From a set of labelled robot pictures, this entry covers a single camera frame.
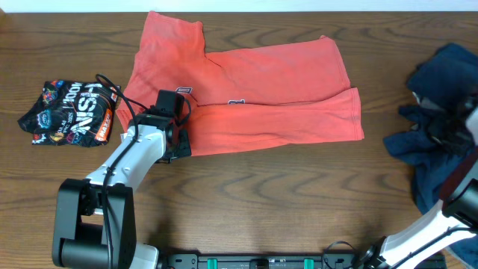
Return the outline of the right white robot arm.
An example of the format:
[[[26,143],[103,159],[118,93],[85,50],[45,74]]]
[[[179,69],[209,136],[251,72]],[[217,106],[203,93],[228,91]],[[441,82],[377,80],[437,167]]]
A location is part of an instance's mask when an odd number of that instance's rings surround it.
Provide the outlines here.
[[[411,226],[382,238],[358,268],[415,268],[456,242],[477,236],[477,108],[448,114],[401,108],[418,127],[384,142],[395,158],[412,165],[415,203],[425,212]]]

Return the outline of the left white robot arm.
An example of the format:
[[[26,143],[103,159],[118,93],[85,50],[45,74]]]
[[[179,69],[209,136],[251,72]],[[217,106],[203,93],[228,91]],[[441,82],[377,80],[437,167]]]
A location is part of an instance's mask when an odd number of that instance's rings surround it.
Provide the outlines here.
[[[191,154],[173,118],[141,114],[122,143],[85,179],[59,187],[52,261],[61,268],[159,268],[156,247],[137,242],[134,192],[150,168]]]

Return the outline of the orange printed t-shirt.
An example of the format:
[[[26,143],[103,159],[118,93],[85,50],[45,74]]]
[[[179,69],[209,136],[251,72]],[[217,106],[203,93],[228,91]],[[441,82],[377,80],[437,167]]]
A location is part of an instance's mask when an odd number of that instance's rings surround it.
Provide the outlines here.
[[[203,25],[150,12],[117,116],[182,94],[193,155],[362,140],[361,100],[334,40],[206,52]]]

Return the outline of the navy blue garment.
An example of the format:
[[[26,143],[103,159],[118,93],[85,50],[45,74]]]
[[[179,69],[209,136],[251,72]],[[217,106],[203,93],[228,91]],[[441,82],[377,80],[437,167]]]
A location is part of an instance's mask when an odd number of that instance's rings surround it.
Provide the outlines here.
[[[477,56],[455,43],[446,45],[416,69],[407,81],[407,87],[417,103],[401,108],[420,107],[432,111],[454,111],[459,105],[477,108]],[[401,108],[400,115],[414,123],[407,132],[416,130],[417,123],[402,113]],[[415,202],[413,187],[412,196]],[[477,236],[444,249],[450,250],[468,268],[477,267]]]

